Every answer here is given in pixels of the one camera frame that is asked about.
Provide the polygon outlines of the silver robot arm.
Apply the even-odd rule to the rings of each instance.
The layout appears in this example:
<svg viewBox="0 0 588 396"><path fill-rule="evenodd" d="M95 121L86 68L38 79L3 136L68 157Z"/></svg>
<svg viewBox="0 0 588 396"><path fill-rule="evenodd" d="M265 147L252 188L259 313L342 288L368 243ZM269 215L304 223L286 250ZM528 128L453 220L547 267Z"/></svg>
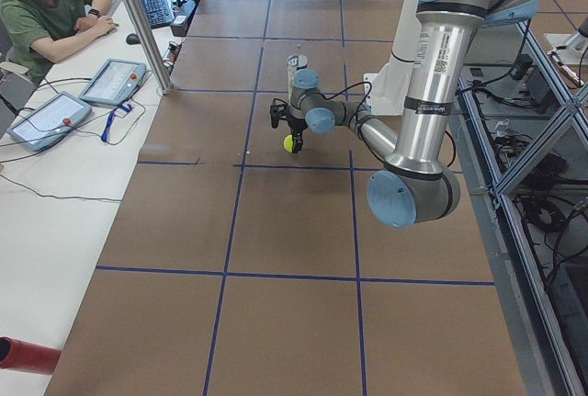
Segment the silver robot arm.
<svg viewBox="0 0 588 396"><path fill-rule="evenodd" d="M288 123L295 152L302 147L305 130L352 130L383 164L367 183L371 212L396 228L438 220L457 207L459 183L438 156L470 42L481 27L530 19L540 0L416 1L421 30L400 131L390 129L362 102L327 98L312 69L296 72L289 101L270 108L274 127L281 120Z"/></svg>

